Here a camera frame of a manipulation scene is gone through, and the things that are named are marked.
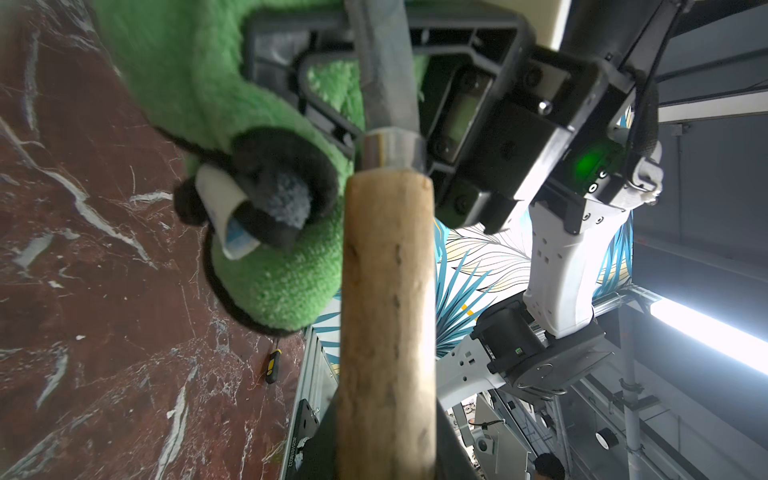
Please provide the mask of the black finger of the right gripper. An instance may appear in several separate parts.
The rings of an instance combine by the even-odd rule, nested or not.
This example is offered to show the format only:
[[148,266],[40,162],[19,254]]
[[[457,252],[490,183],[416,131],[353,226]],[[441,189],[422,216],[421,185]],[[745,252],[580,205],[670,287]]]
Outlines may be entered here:
[[341,153],[354,156],[360,127],[310,85],[310,69],[354,58],[353,35],[340,5],[309,10],[261,9],[242,25],[243,78],[285,100]]

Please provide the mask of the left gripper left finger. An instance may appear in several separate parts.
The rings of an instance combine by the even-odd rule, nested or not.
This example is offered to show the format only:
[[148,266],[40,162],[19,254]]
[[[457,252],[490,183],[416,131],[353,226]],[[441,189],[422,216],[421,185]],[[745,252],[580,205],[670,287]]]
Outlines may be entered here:
[[337,411],[335,395],[315,434],[305,443],[303,460],[294,478],[299,480],[333,480],[337,472]]

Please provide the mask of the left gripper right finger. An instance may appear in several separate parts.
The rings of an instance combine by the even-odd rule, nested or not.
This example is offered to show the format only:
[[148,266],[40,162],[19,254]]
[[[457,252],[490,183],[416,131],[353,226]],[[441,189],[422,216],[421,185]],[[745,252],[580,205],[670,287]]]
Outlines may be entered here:
[[437,480],[477,480],[476,471],[440,403],[437,403],[436,427],[435,478]]

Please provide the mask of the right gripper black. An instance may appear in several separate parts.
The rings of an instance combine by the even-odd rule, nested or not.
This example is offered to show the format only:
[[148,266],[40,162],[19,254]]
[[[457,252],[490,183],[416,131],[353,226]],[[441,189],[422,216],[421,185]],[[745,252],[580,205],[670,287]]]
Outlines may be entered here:
[[636,41],[630,11],[571,11],[559,47],[494,5],[409,5],[428,56],[420,106],[435,214],[452,229],[506,230],[532,207],[579,234],[621,214],[608,122]]

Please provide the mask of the green rag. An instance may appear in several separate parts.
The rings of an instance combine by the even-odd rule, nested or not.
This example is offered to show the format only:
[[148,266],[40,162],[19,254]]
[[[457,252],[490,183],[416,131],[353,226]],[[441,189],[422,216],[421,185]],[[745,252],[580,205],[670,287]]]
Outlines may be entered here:
[[[95,1],[98,32],[152,126],[185,150],[174,207],[206,226],[206,278],[246,328],[284,337],[311,325],[341,283],[343,194],[352,166],[277,90],[242,74],[245,26],[313,1]],[[196,182],[203,167],[243,189],[237,222],[256,241],[238,259]]]

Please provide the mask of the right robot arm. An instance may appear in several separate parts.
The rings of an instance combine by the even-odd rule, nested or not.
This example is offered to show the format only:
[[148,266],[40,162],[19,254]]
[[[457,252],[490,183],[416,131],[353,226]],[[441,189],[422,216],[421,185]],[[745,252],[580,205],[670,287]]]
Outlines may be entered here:
[[525,291],[437,364],[444,408],[501,386],[550,401],[599,363],[595,283],[614,234],[661,192],[653,76],[688,8],[578,1],[559,48],[536,44],[529,3],[408,8],[428,60],[419,111],[437,218],[489,235],[532,225]]

